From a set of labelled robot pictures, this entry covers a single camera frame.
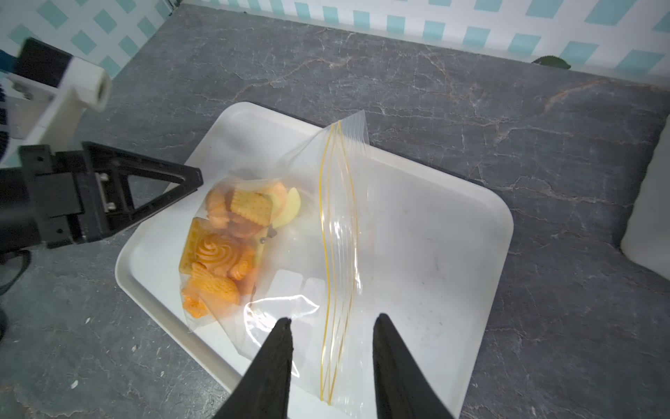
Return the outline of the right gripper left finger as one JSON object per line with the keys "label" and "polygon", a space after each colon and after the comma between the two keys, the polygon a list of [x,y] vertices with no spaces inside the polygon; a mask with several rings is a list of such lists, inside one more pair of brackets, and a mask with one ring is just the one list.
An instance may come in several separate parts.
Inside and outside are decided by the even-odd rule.
{"label": "right gripper left finger", "polygon": [[214,417],[288,417],[292,355],[291,320],[282,318]]}

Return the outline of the brown lid storage box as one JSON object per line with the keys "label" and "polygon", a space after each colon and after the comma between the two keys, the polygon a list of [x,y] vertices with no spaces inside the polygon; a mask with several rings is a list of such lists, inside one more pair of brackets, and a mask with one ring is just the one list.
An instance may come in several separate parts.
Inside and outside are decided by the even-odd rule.
{"label": "brown lid storage box", "polygon": [[620,248],[637,265],[669,278],[669,127],[654,149]]}

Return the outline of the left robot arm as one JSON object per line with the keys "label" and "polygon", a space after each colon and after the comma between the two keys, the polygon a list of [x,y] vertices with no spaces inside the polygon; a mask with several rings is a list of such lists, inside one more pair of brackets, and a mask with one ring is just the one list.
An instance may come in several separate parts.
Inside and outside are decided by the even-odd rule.
{"label": "left robot arm", "polygon": [[203,185],[195,167],[85,141],[76,151],[22,146],[1,171],[1,292],[31,264],[31,248],[101,241]]}

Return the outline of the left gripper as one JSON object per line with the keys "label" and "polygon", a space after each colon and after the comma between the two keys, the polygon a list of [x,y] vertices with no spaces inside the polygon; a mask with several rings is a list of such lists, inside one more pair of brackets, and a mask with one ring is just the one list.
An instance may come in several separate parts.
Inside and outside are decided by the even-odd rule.
{"label": "left gripper", "polygon": [[35,145],[17,154],[20,165],[1,170],[3,254],[111,237],[203,185],[195,167],[90,141],[77,151]]}

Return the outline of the small green object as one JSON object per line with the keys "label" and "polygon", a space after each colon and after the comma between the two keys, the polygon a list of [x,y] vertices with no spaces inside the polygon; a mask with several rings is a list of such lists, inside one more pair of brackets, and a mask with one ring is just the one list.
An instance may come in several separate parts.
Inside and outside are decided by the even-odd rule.
{"label": "small green object", "polygon": [[572,68],[572,66],[564,59],[551,55],[539,57],[533,61],[533,64],[539,66],[549,66],[552,68],[559,68],[565,70],[570,70]]}

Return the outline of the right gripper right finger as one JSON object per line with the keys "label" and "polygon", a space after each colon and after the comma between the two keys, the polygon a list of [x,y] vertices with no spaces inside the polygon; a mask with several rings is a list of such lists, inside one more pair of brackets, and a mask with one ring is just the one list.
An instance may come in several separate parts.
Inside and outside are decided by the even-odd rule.
{"label": "right gripper right finger", "polygon": [[373,376],[378,418],[453,419],[387,314],[373,327]]}

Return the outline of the ziploc bag with cookies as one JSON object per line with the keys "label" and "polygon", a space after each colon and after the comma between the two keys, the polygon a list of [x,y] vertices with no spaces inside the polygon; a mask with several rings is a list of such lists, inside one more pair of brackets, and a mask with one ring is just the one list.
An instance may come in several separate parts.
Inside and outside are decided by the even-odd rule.
{"label": "ziploc bag with cookies", "polygon": [[279,150],[226,146],[179,263],[191,330],[217,323],[252,358],[290,319],[293,382],[353,418],[372,386],[362,310],[369,151],[363,112]]}

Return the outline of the white plastic tray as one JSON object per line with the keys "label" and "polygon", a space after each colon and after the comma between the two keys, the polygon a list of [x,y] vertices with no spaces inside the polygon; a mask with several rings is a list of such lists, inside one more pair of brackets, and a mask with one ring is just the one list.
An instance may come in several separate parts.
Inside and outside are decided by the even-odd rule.
{"label": "white plastic tray", "polygon": [[[194,194],[140,224],[116,262],[119,287],[225,389],[232,390],[252,358],[241,356],[217,323],[188,327],[181,274],[188,228],[230,144],[261,141],[281,149],[323,127],[249,102],[229,106],[197,146],[188,165],[202,171]],[[458,415],[483,340],[514,223],[496,193],[370,146],[367,217],[372,245],[363,260],[368,295],[363,330],[373,389],[373,324],[387,314],[433,391]],[[353,418],[293,382],[291,418]]]}

